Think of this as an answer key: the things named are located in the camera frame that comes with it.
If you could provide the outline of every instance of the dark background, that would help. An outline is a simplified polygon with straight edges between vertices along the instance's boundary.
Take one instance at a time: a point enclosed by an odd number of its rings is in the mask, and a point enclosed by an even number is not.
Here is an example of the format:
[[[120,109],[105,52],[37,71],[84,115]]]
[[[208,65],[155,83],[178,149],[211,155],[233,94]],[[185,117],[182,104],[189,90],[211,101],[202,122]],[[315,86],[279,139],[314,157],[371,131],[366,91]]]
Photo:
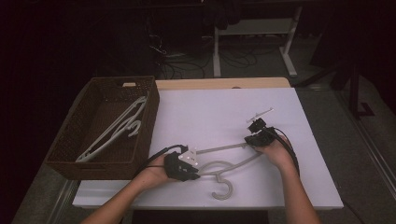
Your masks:
[[[334,2],[304,8],[300,34],[319,35],[327,27],[313,64],[327,67],[345,57],[354,58],[361,73],[396,111],[393,6],[380,1]],[[147,12],[81,9],[107,8],[106,1],[8,0],[0,4],[0,222],[9,223],[70,105],[91,77],[156,76],[161,57],[149,48],[150,32],[164,36],[165,44],[185,49],[199,42],[201,35],[211,35],[211,28],[202,24],[201,7]],[[116,1],[113,6],[123,4]],[[267,8],[267,12],[276,15],[278,9]],[[265,15],[244,9],[243,16]]]

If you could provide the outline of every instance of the table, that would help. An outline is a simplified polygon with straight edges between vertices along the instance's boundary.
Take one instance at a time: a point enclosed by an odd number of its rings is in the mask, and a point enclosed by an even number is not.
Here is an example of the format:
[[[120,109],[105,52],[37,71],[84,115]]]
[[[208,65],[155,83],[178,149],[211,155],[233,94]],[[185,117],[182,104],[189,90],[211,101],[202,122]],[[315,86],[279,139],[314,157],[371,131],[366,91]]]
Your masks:
[[[246,88],[248,83],[255,85],[251,85],[253,89],[214,89],[216,83],[222,82],[228,84],[220,85],[221,88]],[[243,137],[249,134],[246,119],[271,106],[275,112],[265,115],[263,119],[269,126],[276,126],[286,132],[293,143],[300,163],[301,179],[312,204],[317,209],[343,207],[297,94],[288,85],[285,87],[285,78],[200,79],[157,83],[161,101],[150,155],[175,144],[204,149],[241,143]],[[184,88],[194,90],[169,90],[173,85],[183,83]],[[252,153],[254,151],[250,148],[237,148],[204,154],[198,159],[201,163],[214,160],[237,163]],[[216,183],[214,177],[201,177],[195,181],[169,183],[148,190],[134,201],[131,208],[255,210],[284,206],[280,175],[265,156],[260,156],[223,177],[233,183],[234,193],[228,200],[212,198],[212,191],[222,193],[227,190],[226,187]],[[73,205],[98,207],[127,182],[81,181]]]

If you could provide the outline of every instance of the gray carpet floor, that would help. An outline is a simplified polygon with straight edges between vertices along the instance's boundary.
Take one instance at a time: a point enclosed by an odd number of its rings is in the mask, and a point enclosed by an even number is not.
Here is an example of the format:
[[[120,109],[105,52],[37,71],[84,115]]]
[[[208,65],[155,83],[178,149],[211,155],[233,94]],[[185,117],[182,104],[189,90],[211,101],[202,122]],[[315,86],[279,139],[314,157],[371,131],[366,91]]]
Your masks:
[[[222,77],[287,77],[291,84],[305,80],[321,70],[309,65],[318,38],[299,38],[293,42],[290,57],[298,76],[289,78],[277,47],[284,38],[278,36],[225,39],[220,42]],[[177,64],[182,60],[201,65]],[[182,69],[172,71],[171,66],[163,66],[159,78],[206,78],[213,77],[211,54],[198,57],[189,55],[168,59],[169,64]],[[329,82],[332,76],[325,77],[309,88],[298,89],[300,101],[317,139],[322,156],[329,168],[333,181],[343,200],[345,200],[365,223],[396,223],[396,201],[378,172],[368,147],[354,125],[354,120],[345,110],[346,88],[332,91]],[[388,162],[390,169],[396,171],[396,155],[393,150],[396,142],[396,118],[381,101],[374,86],[361,78],[361,101],[368,103],[375,116],[361,119],[378,150]],[[13,223],[47,223],[53,214],[52,209],[59,198],[65,179],[43,165],[37,174]],[[74,191],[66,200],[64,210],[57,223],[78,223],[92,210],[76,208],[71,205]],[[360,223],[351,209],[318,211],[323,223]],[[270,223],[286,223],[283,210],[269,211]],[[132,212],[123,223],[131,223]]]

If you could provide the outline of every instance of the brown basket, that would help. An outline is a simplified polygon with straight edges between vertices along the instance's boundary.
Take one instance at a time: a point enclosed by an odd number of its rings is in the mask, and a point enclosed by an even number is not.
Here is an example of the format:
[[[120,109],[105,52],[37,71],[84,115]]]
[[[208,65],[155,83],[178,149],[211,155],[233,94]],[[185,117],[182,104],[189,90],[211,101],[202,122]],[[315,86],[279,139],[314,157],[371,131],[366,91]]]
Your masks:
[[[129,85],[132,87],[123,87],[124,83],[132,83]],[[125,134],[93,160],[76,162],[78,156],[141,96],[147,96],[148,100],[137,118],[141,120],[138,135],[128,138]],[[70,109],[45,163],[67,179],[131,179],[149,155],[159,103],[154,77],[93,78]]]

